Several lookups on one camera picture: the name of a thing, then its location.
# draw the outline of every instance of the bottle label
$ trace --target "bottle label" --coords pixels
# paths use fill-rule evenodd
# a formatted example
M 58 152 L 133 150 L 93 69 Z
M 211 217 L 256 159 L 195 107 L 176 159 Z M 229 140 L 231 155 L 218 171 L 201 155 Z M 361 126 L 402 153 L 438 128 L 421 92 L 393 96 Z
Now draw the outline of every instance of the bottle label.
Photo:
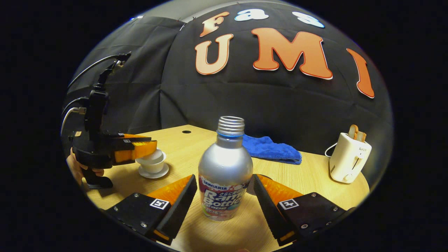
M 204 214 L 218 220 L 235 215 L 249 182 L 237 185 L 219 185 L 199 175 L 199 189 Z

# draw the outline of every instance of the human hand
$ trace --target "human hand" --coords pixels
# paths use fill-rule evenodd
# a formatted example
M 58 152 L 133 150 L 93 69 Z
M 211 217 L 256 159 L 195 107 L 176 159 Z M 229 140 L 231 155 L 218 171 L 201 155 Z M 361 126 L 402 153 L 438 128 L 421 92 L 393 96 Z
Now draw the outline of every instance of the human hand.
M 70 148 L 70 155 L 66 159 L 67 164 L 69 165 L 70 171 L 72 172 L 73 177 L 75 178 L 76 182 L 81 185 L 82 178 L 84 175 L 82 174 L 81 168 L 84 170 L 87 170 L 87 166 L 82 165 L 76 160 L 76 156 L 73 153 L 73 148 Z M 104 169 L 92 169 L 93 172 L 95 172 L 95 175 L 101 177 L 104 175 Z

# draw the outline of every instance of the white teacup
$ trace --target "white teacup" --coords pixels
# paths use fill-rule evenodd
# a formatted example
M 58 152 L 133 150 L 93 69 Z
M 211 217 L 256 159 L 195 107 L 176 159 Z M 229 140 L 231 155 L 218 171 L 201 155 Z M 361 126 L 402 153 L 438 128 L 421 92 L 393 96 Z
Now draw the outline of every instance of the white teacup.
M 144 171 L 157 173 L 163 169 L 166 157 L 167 155 L 163 151 L 156 149 L 151 155 L 137 158 L 135 161 L 142 166 Z

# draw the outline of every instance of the bottle neck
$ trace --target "bottle neck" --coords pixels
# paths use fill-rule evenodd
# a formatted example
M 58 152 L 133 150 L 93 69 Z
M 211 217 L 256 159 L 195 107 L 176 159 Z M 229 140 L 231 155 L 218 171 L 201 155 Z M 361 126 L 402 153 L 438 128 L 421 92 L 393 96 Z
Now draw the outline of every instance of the bottle neck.
M 243 145 L 243 136 L 226 138 L 225 136 L 218 134 L 216 136 L 216 144 L 220 147 L 228 149 L 241 148 Z

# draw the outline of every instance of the blue ring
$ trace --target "blue ring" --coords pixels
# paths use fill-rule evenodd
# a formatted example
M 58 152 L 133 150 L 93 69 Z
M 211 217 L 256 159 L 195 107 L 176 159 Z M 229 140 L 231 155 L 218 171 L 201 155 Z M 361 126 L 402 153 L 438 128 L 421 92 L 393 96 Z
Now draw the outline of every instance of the blue ring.
M 223 135 L 223 134 L 219 133 L 218 131 L 217 131 L 217 133 L 218 133 L 218 135 L 221 135 L 221 136 L 223 136 L 225 138 L 229 138 L 229 139 L 239 138 L 239 137 L 243 136 L 243 135 Z

